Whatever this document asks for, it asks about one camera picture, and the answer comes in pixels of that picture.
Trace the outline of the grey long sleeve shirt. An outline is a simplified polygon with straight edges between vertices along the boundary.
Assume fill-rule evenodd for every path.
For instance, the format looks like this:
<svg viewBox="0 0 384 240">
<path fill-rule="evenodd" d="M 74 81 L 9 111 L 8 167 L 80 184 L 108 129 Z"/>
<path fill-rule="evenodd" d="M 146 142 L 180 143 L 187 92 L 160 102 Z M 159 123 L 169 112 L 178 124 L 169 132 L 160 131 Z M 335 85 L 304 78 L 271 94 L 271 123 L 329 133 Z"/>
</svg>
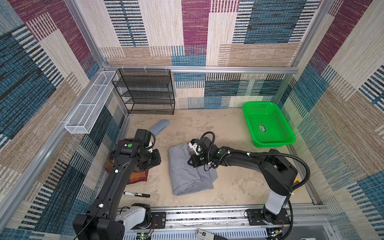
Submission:
<svg viewBox="0 0 384 240">
<path fill-rule="evenodd" d="M 194 168 L 188 165 L 192 156 L 188 144 L 172 147 L 168 154 L 173 195 L 183 196 L 214 188 L 214 181 L 218 178 L 217 171 L 205 171 L 203 166 Z"/>
</svg>

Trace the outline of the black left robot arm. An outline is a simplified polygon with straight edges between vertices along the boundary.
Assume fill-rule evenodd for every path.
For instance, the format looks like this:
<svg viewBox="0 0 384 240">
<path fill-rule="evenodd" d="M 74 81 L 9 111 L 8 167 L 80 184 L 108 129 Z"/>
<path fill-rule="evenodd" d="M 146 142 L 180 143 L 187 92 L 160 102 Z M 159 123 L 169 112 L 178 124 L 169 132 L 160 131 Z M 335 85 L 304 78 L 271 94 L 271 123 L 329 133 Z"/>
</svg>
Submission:
<svg viewBox="0 0 384 240">
<path fill-rule="evenodd" d="M 124 213 L 118 213 L 118 207 L 131 174 L 161 163 L 159 150 L 153 149 L 155 141 L 153 133 L 138 129 L 134 138 L 112 151 L 115 161 L 106 182 L 86 212 L 73 220 L 77 240 L 121 240 L 135 227 L 154 226 L 150 205 L 133 204 Z"/>
</svg>

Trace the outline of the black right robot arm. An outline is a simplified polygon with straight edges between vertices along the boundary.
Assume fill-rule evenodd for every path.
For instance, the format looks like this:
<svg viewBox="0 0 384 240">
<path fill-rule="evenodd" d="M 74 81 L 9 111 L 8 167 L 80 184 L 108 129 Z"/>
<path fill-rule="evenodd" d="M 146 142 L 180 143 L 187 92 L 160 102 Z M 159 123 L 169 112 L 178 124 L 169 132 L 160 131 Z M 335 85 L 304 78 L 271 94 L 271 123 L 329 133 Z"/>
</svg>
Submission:
<svg viewBox="0 0 384 240">
<path fill-rule="evenodd" d="M 280 220 L 283 205 L 287 204 L 293 193 L 298 174 L 297 169 L 287 160 L 287 155 L 274 149 L 266 153 L 251 153 L 216 146 L 208 151 L 199 146 L 198 150 L 188 160 L 188 165 L 194 168 L 204 165 L 209 165 L 209 169 L 235 166 L 261 173 L 270 188 L 261 212 L 263 222 L 273 224 Z"/>
</svg>

